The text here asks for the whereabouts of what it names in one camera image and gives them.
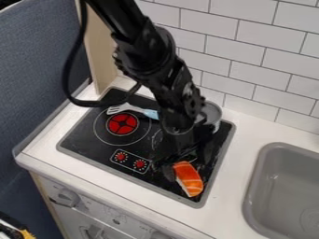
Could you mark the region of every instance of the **white tile wall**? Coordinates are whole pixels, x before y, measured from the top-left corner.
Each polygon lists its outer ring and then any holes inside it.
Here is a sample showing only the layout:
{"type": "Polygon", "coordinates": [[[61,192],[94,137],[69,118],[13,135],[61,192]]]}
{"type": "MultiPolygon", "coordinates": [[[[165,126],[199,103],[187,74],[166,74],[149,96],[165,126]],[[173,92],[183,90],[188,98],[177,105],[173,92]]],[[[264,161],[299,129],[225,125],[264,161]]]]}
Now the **white tile wall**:
{"type": "Polygon", "coordinates": [[[275,25],[319,33],[319,9],[288,3],[279,3],[275,25]]]}
{"type": "Polygon", "coordinates": [[[305,44],[302,48],[302,54],[319,58],[319,35],[307,34],[305,44]]]}
{"type": "Polygon", "coordinates": [[[290,79],[287,73],[236,62],[231,65],[230,77],[278,90],[285,90],[290,79]]]}
{"type": "Polygon", "coordinates": [[[181,27],[208,35],[234,39],[238,20],[182,9],[181,27]]]}
{"type": "Polygon", "coordinates": [[[313,99],[261,86],[257,86],[254,100],[303,114],[310,114],[315,102],[313,99]]]}
{"type": "Polygon", "coordinates": [[[278,113],[277,107],[245,100],[232,95],[226,96],[225,107],[271,121],[275,120],[278,113]]]}
{"type": "Polygon", "coordinates": [[[179,8],[167,7],[164,5],[136,1],[143,13],[150,17],[152,21],[164,25],[179,27],[179,8]]]}
{"type": "Polygon", "coordinates": [[[305,77],[293,76],[290,81],[288,91],[319,100],[319,81],[305,77]]]}
{"type": "Polygon", "coordinates": [[[200,86],[202,71],[192,69],[192,68],[189,68],[189,71],[190,71],[190,74],[193,76],[194,84],[200,86]]]}
{"type": "Polygon", "coordinates": [[[200,87],[201,94],[206,97],[207,101],[214,102],[219,106],[223,106],[225,93],[213,91],[207,88],[200,87]]]}
{"type": "Polygon", "coordinates": [[[315,107],[312,111],[312,116],[319,118],[319,102],[317,101],[317,103],[315,104],[315,107]]]}
{"type": "Polygon", "coordinates": [[[319,134],[319,119],[281,109],[277,122],[303,131],[319,134]]]}
{"type": "Polygon", "coordinates": [[[263,66],[304,77],[319,78],[319,59],[276,49],[267,49],[263,66]]]}
{"type": "Polygon", "coordinates": [[[317,0],[136,0],[210,101],[319,134],[317,0]]]}
{"type": "Polygon", "coordinates": [[[226,76],[229,73],[230,60],[225,60],[186,49],[180,49],[179,55],[190,67],[223,76],[226,76]]]}
{"type": "Polygon", "coordinates": [[[255,86],[236,79],[221,77],[204,72],[202,75],[202,86],[216,91],[222,91],[244,98],[251,99],[255,86]]]}
{"type": "Polygon", "coordinates": [[[206,53],[220,56],[244,63],[261,64],[264,48],[227,40],[214,36],[208,36],[206,53]]]}
{"type": "Polygon", "coordinates": [[[296,3],[296,4],[303,4],[309,6],[315,6],[317,0],[284,0],[285,2],[296,3]]]}
{"type": "Polygon", "coordinates": [[[205,35],[196,34],[190,31],[184,31],[164,25],[161,25],[161,27],[166,28],[172,34],[177,47],[204,52],[206,37],[205,35]]]}
{"type": "Polygon", "coordinates": [[[155,0],[156,3],[208,12],[209,0],[155,0]]]}
{"type": "Polygon", "coordinates": [[[237,40],[274,49],[299,52],[305,33],[250,21],[241,21],[237,40]]]}
{"type": "Polygon", "coordinates": [[[212,0],[211,13],[271,23],[276,4],[271,0],[212,0]]]}

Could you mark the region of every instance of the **red knob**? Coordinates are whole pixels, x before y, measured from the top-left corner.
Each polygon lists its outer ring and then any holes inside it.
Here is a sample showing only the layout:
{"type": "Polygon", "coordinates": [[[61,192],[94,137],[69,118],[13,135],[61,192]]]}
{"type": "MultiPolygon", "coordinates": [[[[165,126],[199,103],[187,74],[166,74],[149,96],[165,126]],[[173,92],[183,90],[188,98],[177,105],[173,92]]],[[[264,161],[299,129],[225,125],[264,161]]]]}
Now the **red knob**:
{"type": "Polygon", "coordinates": [[[117,156],[116,156],[116,158],[117,158],[117,160],[119,160],[119,161],[124,161],[124,160],[126,160],[126,155],[124,154],[124,153],[119,153],[119,154],[117,154],[117,156]]]}
{"type": "Polygon", "coordinates": [[[144,161],[137,161],[135,165],[137,168],[143,168],[146,163],[144,161]]]}

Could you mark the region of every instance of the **yellow object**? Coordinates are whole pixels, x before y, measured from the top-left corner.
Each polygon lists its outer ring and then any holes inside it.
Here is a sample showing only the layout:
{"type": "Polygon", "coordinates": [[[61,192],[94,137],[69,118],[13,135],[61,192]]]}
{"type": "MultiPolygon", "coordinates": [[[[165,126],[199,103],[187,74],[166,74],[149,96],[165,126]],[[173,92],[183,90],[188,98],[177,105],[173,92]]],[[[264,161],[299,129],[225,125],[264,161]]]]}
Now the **yellow object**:
{"type": "Polygon", "coordinates": [[[23,235],[23,239],[36,239],[32,234],[26,230],[21,230],[20,233],[23,235]]]}

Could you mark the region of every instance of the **black cable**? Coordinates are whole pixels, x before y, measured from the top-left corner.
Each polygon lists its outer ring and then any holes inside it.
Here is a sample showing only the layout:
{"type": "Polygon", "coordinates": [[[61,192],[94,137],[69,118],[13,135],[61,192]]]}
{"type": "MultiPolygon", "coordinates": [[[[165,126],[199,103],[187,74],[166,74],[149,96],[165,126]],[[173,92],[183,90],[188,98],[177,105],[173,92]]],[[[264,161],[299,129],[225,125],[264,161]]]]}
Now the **black cable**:
{"type": "Polygon", "coordinates": [[[72,47],[70,54],[68,55],[63,72],[62,72],[62,89],[66,95],[66,97],[75,105],[82,106],[82,107],[110,107],[114,105],[122,105],[129,100],[129,98],[135,94],[142,86],[140,83],[136,83],[126,94],[126,96],[121,100],[114,102],[112,104],[103,102],[103,101],[82,101],[78,100],[72,96],[72,93],[69,89],[69,79],[71,74],[71,69],[73,62],[75,61],[76,55],[79,53],[81,46],[84,41],[84,35],[87,31],[88,27],[88,10],[87,5],[84,0],[79,1],[80,5],[80,15],[81,15],[81,27],[76,38],[75,45],[72,47]]]}

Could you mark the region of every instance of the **grout line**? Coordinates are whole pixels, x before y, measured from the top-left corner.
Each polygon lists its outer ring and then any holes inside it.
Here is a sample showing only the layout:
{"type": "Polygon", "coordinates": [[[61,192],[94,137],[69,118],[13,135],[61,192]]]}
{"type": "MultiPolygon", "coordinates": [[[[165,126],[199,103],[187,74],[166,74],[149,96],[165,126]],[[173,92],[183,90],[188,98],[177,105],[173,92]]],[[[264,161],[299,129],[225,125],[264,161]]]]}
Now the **grout line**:
{"type": "MultiPolygon", "coordinates": [[[[160,3],[154,3],[154,4],[163,5],[163,6],[166,6],[166,7],[172,7],[172,6],[170,6],[170,5],[164,5],[164,4],[160,4],[160,3]]],[[[198,12],[198,13],[202,13],[202,14],[209,14],[209,15],[213,15],[213,16],[217,16],[217,17],[221,17],[221,18],[234,19],[234,20],[242,20],[242,21],[249,21],[249,22],[257,23],[257,24],[263,24],[263,25],[268,25],[268,26],[275,26],[275,27],[279,27],[279,28],[284,28],[284,29],[288,29],[288,30],[293,30],[293,31],[297,31],[297,32],[302,32],[302,33],[305,33],[305,32],[306,32],[305,30],[300,30],[300,29],[296,29],[296,28],[291,28],[291,27],[286,27],[286,26],[281,26],[281,25],[271,25],[271,23],[266,23],[266,22],[261,22],[261,21],[251,21],[251,20],[248,20],[248,19],[238,19],[238,18],[234,18],[234,17],[230,17],[230,16],[225,16],[225,15],[220,15],[220,14],[215,14],[215,13],[207,13],[207,12],[205,12],[205,11],[198,11],[198,10],[195,10],[195,9],[188,9],[188,8],[183,8],[183,7],[173,7],[173,8],[180,8],[180,9],[182,9],[182,10],[193,11],[193,12],[198,12]]],[[[316,33],[316,32],[310,32],[310,31],[307,31],[307,32],[308,32],[308,33],[311,33],[311,34],[319,35],[319,33],[316,33]]]]}
{"type": "Polygon", "coordinates": [[[210,13],[212,8],[212,0],[209,0],[209,4],[208,4],[208,13],[210,13]]]}
{"type": "Polygon", "coordinates": [[[306,4],[301,4],[301,3],[292,3],[289,1],[281,0],[280,2],[286,3],[286,4],[291,4],[291,5],[298,5],[298,6],[303,6],[303,7],[316,7],[316,5],[306,5],[306,4]]]}
{"type": "Polygon", "coordinates": [[[311,97],[309,97],[309,96],[305,96],[305,95],[301,95],[301,94],[297,94],[297,93],[293,93],[293,92],[287,92],[287,91],[285,91],[285,90],[280,90],[280,89],[272,88],[272,87],[269,87],[269,86],[258,85],[258,84],[256,84],[256,83],[248,82],[248,81],[245,81],[245,80],[242,80],[242,79],[238,79],[238,78],[234,78],[234,77],[227,77],[227,76],[219,75],[219,74],[217,74],[217,73],[208,72],[208,71],[205,71],[205,70],[202,70],[202,69],[193,67],[193,66],[190,66],[190,68],[193,68],[193,69],[195,69],[195,70],[199,70],[199,71],[202,71],[202,72],[204,72],[204,73],[211,74],[211,75],[234,79],[234,80],[237,80],[237,81],[241,81],[241,82],[243,82],[243,83],[246,83],[246,84],[257,85],[257,86],[259,86],[259,87],[264,87],[264,88],[267,88],[267,89],[271,89],[271,90],[273,90],[273,91],[280,91],[280,92],[283,92],[283,93],[289,93],[289,94],[293,94],[293,95],[296,95],[296,96],[300,96],[300,97],[303,97],[303,98],[306,98],[306,99],[310,99],[310,100],[314,100],[314,101],[316,100],[316,99],[311,98],[311,97]]]}
{"type": "Polygon", "coordinates": [[[312,107],[312,110],[311,110],[311,112],[310,112],[310,115],[309,115],[309,116],[311,116],[311,115],[312,115],[312,113],[313,113],[313,111],[314,111],[314,109],[315,109],[315,106],[317,105],[317,102],[318,102],[318,101],[315,101],[315,102],[314,102],[314,105],[313,105],[313,107],[312,107]]]}
{"type": "MultiPolygon", "coordinates": [[[[196,51],[196,50],[193,50],[193,49],[184,49],[184,50],[188,50],[188,51],[192,51],[192,52],[195,52],[195,53],[199,53],[199,54],[203,54],[202,52],[199,52],[199,51],[196,51]]],[[[309,79],[313,79],[313,80],[317,80],[319,81],[318,78],[314,78],[314,77],[306,77],[306,76],[303,76],[303,75],[300,75],[300,74],[296,74],[296,73],[291,73],[291,72],[287,72],[287,71],[282,71],[282,70],[278,70],[278,69],[273,69],[273,68],[269,68],[267,66],[260,66],[260,65],[257,65],[257,64],[253,64],[253,63],[245,63],[245,62],[240,62],[240,61],[237,61],[237,60],[231,60],[231,59],[228,59],[228,58],[225,58],[225,57],[221,57],[221,56],[216,56],[216,55],[212,55],[212,54],[209,54],[209,53],[205,53],[205,55],[208,55],[208,56],[213,56],[213,57],[216,57],[216,58],[220,58],[220,59],[224,59],[224,60],[228,60],[228,61],[233,61],[235,63],[244,63],[244,64],[248,64],[248,65],[252,65],[252,66],[256,66],[256,67],[260,67],[260,68],[264,68],[264,69],[268,69],[268,70],[271,70],[271,71],[277,71],[277,72],[281,72],[281,73],[286,73],[286,74],[293,74],[297,77],[305,77],[305,78],[309,78],[309,79]]]]}
{"type": "Polygon", "coordinates": [[[254,100],[255,94],[256,94],[257,85],[255,85],[252,95],[252,100],[254,100]]]}
{"type": "Polygon", "coordinates": [[[271,25],[274,24],[274,21],[275,21],[276,15],[277,15],[277,11],[278,11],[278,6],[279,6],[279,2],[277,2],[276,8],[275,8],[275,12],[273,14],[273,18],[272,18],[272,21],[271,21],[271,25]]]}
{"type": "Polygon", "coordinates": [[[231,66],[232,66],[232,61],[230,61],[228,77],[230,77],[231,66]]]}
{"type": "Polygon", "coordinates": [[[179,22],[178,22],[179,28],[182,28],[182,8],[179,8],[179,22]]]}
{"type": "Polygon", "coordinates": [[[280,111],[281,111],[281,108],[279,107],[274,122],[277,121],[280,111]]]}
{"type": "MultiPolygon", "coordinates": [[[[280,25],[272,25],[271,23],[266,23],[266,22],[262,22],[262,21],[252,21],[252,20],[248,20],[248,19],[238,19],[238,18],[231,17],[231,16],[226,16],[226,15],[221,15],[221,14],[215,14],[215,13],[207,13],[206,11],[199,11],[199,10],[189,9],[189,8],[184,8],[184,7],[176,7],[176,6],[167,5],[167,4],[162,4],[162,3],[158,3],[158,2],[156,2],[156,3],[154,3],[154,4],[162,5],[162,6],[166,6],[166,7],[180,8],[180,9],[187,10],[187,11],[199,12],[199,13],[202,13],[202,14],[213,15],[213,16],[217,16],[217,17],[221,17],[221,18],[228,18],[228,19],[234,19],[234,20],[250,21],[250,22],[253,22],[253,23],[264,24],[264,25],[269,25],[269,26],[278,26],[278,27],[285,28],[285,29],[295,30],[295,31],[299,31],[299,32],[305,32],[305,31],[303,31],[303,30],[299,30],[299,29],[295,29],[295,28],[290,28],[290,27],[285,27],[285,26],[280,26],[280,25]]],[[[291,3],[291,2],[289,2],[288,4],[291,4],[291,5],[299,5],[299,6],[303,6],[303,7],[311,7],[311,8],[318,9],[318,7],[316,7],[316,6],[302,5],[302,4],[296,4],[296,3],[291,3]]]]}
{"type": "MultiPolygon", "coordinates": [[[[240,96],[240,95],[236,95],[236,94],[232,94],[232,93],[228,93],[228,92],[224,92],[224,91],[219,91],[219,90],[216,90],[216,89],[213,89],[213,88],[208,88],[208,87],[205,87],[205,86],[202,86],[202,87],[203,87],[204,89],[207,89],[207,90],[217,91],[217,92],[224,93],[224,94],[231,95],[231,96],[235,96],[235,97],[238,97],[238,98],[247,100],[247,101],[252,101],[252,102],[260,103],[260,104],[262,104],[262,105],[268,105],[268,106],[280,108],[280,107],[277,106],[277,105],[271,105],[271,104],[267,104],[267,103],[260,102],[260,101],[257,101],[257,100],[250,100],[250,99],[245,98],[245,97],[242,97],[242,96],[240,96]]],[[[303,116],[308,116],[308,117],[312,117],[312,118],[318,119],[318,118],[316,118],[316,117],[313,117],[313,116],[310,116],[310,115],[306,115],[306,114],[304,114],[304,113],[300,113],[300,112],[297,112],[297,111],[294,111],[294,110],[291,110],[291,109],[287,109],[287,108],[282,108],[282,109],[287,110],[287,111],[290,111],[290,112],[294,112],[294,113],[297,113],[297,114],[300,114],[300,115],[303,115],[303,116]]]]}
{"type": "Polygon", "coordinates": [[[306,34],[305,34],[305,36],[303,37],[303,40],[302,40],[302,43],[301,43],[301,47],[300,47],[299,54],[301,54],[301,51],[302,51],[302,49],[303,49],[303,46],[305,45],[307,35],[308,35],[308,33],[306,33],[306,34]]]}
{"type": "Polygon", "coordinates": [[[291,75],[290,75],[290,78],[289,78],[289,80],[288,80],[287,87],[285,88],[285,91],[286,91],[286,92],[288,92],[288,88],[289,88],[289,85],[290,85],[290,82],[291,82],[292,76],[293,76],[293,74],[291,74],[291,75]]]}
{"type": "Polygon", "coordinates": [[[264,63],[265,56],[266,56],[266,51],[267,51],[267,48],[264,49],[264,54],[262,55],[260,66],[262,66],[262,64],[264,63]]]}
{"type": "Polygon", "coordinates": [[[310,55],[298,53],[298,52],[295,52],[295,51],[290,51],[290,50],[285,50],[285,49],[276,49],[276,48],[272,48],[272,47],[267,47],[267,46],[262,46],[262,45],[250,43],[250,42],[244,42],[244,41],[234,40],[234,39],[231,39],[231,38],[225,38],[225,37],[219,36],[219,35],[209,35],[209,34],[204,34],[204,33],[200,33],[200,32],[195,32],[195,31],[188,30],[188,29],[185,29],[185,28],[178,28],[178,27],[169,26],[169,25],[165,25],[165,24],[158,24],[158,25],[163,25],[163,26],[168,26],[168,27],[175,28],[175,29],[184,30],[184,31],[191,32],[191,33],[194,33],[194,34],[213,36],[213,37],[225,39],[225,40],[228,40],[228,41],[235,41],[235,42],[239,42],[239,43],[243,43],[243,44],[247,44],[247,45],[252,45],[252,46],[256,46],[256,47],[260,47],[260,48],[274,49],[274,50],[278,50],[278,51],[281,51],[281,52],[287,52],[287,53],[296,54],[296,55],[299,55],[299,56],[304,56],[304,57],[319,59],[319,57],[310,56],[310,55]]]}
{"type": "Polygon", "coordinates": [[[237,22],[237,28],[236,28],[236,33],[235,33],[235,40],[237,40],[237,36],[238,36],[238,32],[239,32],[240,23],[241,23],[241,21],[240,21],[240,20],[238,20],[238,22],[237,22]]]}
{"type": "Polygon", "coordinates": [[[204,53],[206,53],[206,51],[207,51],[207,39],[208,39],[208,36],[205,35],[205,40],[204,40],[204,53]]]}
{"type": "Polygon", "coordinates": [[[201,86],[202,86],[202,79],[203,79],[203,71],[201,71],[201,86]]]}
{"type": "Polygon", "coordinates": [[[222,103],[222,106],[223,106],[223,107],[225,107],[225,103],[226,103],[226,94],[224,93],[223,103],[222,103]]]}

